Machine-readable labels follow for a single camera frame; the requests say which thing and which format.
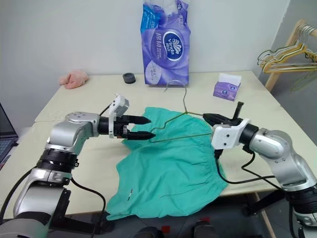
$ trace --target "tissue box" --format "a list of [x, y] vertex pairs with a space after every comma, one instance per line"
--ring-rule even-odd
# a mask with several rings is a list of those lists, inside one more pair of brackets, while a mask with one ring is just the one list
[[213, 95], [234, 101], [241, 85], [241, 76], [221, 73], [214, 86]]

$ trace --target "brand logo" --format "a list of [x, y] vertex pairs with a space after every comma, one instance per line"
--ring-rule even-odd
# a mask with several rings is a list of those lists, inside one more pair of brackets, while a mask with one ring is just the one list
[[183, 54], [183, 44], [179, 36], [168, 31], [164, 34], [163, 41], [167, 58], [171, 61], [179, 60]]
[[180, 10], [180, 9], [182, 9], [182, 4], [179, 2], [179, 3], [177, 4], [177, 10]]

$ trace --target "laptop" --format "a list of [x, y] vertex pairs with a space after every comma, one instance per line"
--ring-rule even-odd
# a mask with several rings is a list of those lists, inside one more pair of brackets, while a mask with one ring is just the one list
[[9, 118], [0, 103], [0, 163], [5, 159], [13, 146], [17, 146], [16, 134]]

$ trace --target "table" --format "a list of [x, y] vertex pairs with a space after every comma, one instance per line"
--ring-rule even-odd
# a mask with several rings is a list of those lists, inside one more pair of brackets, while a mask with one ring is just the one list
[[[250, 71], [231, 72], [241, 75], [242, 83], [236, 98], [231, 102], [213, 97], [213, 87], [219, 73], [192, 73], [188, 87], [186, 105], [189, 111], [197, 113], [219, 113], [232, 117], [236, 104], [242, 101], [245, 105], [240, 116], [249, 118], [252, 124], [268, 129], [283, 130], [292, 137], [295, 151], [305, 158], [312, 171], [317, 174], [316, 146], [279, 105], [273, 96], [265, 89]], [[38, 115], [29, 133], [16, 148], [11, 158], [0, 171], [0, 205], [16, 181], [27, 170], [35, 166], [41, 156], [51, 128], [56, 122], [72, 111], [99, 113], [120, 93], [130, 101], [127, 115], [140, 116], [145, 107], [164, 107], [170, 110], [183, 111], [182, 98], [184, 89], [169, 88], [166, 92], [162, 87], [144, 84], [142, 75], [137, 75], [137, 82], [125, 84], [121, 75], [91, 76], [82, 87], [66, 90], [61, 87]], [[129, 154], [129, 150], [121, 144], [120, 139], [110, 139], [108, 136], [90, 138], [78, 156], [79, 167], [73, 170], [75, 180], [89, 188], [102, 193], [106, 200], [117, 192], [119, 176], [116, 164]], [[242, 171], [241, 165], [250, 159], [249, 154], [242, 148], [236, 147], [224, 151], [221, 163], [227, 178], [231, 181], [254, 178], [253, 175]], [[271, 175], [266, 162], [257, 156], [249, 169], [260, 175]], [[14, 202], [21, 190], [17, 190], [7, 209], [6, 218], [12, 218]], [[77, 214], [100, 211], [101, 199], [89, 192], [78, 189], [73, 184], [67, 186], [72, 191], [67, 214]], [[272, 190], [265, 181], [245, 184], [228, 185], [221, 195], [234, 195], [256, 191]]]

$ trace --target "tissue package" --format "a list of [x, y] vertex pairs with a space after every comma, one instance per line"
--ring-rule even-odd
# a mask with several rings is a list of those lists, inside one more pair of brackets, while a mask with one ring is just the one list
[[213, 95], [219, 98], [234, 101], [237, 96], [240, 85], [240, 75], [220, 73], [218, 82], [214, 86]]
[[182, 82], [174, 85], [188, 84], [187, 8], [185, 0], [145, 0], [141, 38], [146, 84], [166, 85], [172, 80]]

